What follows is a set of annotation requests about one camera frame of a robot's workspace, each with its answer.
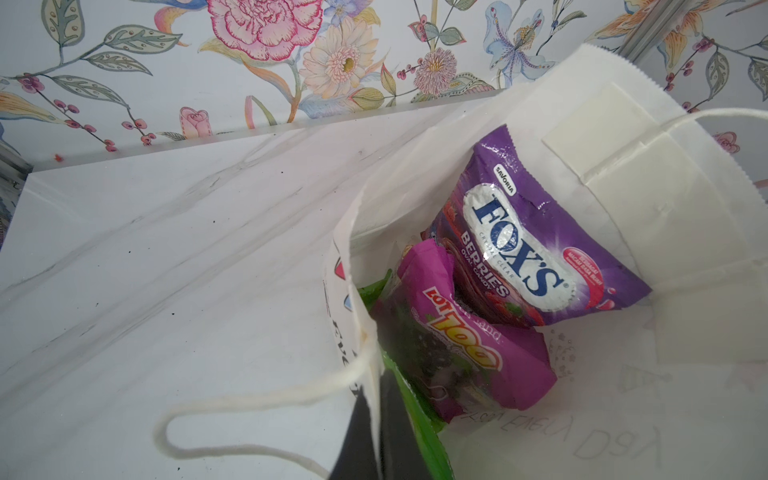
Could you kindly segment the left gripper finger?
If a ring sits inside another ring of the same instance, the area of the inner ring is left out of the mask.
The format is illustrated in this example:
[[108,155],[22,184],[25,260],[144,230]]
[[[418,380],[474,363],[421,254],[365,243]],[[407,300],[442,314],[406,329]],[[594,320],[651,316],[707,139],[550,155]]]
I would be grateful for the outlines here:
[[330,480],[432,477],[417,444],[396,376],[387,370],[380,379],[380,418],[374,419],[365,393],[357,395]]

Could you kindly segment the green chips bag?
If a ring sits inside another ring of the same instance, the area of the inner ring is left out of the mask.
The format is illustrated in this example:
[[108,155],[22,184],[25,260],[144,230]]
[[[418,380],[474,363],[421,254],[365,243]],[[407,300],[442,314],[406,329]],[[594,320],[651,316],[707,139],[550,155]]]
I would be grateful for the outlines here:
[[452,479],[453,470],[445,448],[438,438],[433,412],[416,391],[415,383],[406,379],[404,369],[396,363],[393,355],[378,345],[382,336],[375,332],[372,321],[368,318],[367,310],[373,306],[383,293],[386,283],[392,278],[393,274],[387,272],[383,279],[365,286],[354,281],[350,283],[349,292],[355,295],[353,320],[360,333],[360,356],[355,359],[353,365],[356,369],[356,398],[358,394],[365,393],[373,418],[379,419],[380,379],[385,371],[393,371],[414,427],[417,444],[432,474],[430,479]]

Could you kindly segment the magenta purple snack bag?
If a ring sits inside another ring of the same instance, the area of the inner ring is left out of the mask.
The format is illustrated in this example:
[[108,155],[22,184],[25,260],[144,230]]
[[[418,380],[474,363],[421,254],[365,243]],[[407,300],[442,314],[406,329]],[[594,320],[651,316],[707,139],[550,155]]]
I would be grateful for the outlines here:
[[444,422],[532,407],[557,381],[543,335],[462,306],[454,270],[433,240],[406,251],[370,308],[383,349]]

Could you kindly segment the purple white snack packet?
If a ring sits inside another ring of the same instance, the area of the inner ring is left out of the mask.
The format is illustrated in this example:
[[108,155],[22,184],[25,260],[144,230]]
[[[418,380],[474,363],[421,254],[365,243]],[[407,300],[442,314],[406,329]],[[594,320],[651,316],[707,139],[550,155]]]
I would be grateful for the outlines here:
[[473,146],[422,237],[454,257],[459,295],[490,323],[544,327],[651,292],[524,167],[506,126]]

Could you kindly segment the white paper bag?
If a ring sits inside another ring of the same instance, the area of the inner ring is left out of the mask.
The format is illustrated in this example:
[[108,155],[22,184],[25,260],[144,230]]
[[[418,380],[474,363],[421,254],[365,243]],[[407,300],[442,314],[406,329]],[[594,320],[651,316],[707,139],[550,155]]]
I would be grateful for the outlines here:
[[394,274],[411,246],[433,240],[422,234],[473,146],[501,126],[541,186],[651,292],[544,327],[489,322],[544,337],[557,381],[526,410],[444,422],[416,390],[452,479],[765,478],[765,200],[700,114],[592,46],[426,130],[366,181],[335,228],[323,279],[342,369],[175,406],[155,426],[156,447],[176,459],[277,457],[329,479],[356,401],[350,283]]

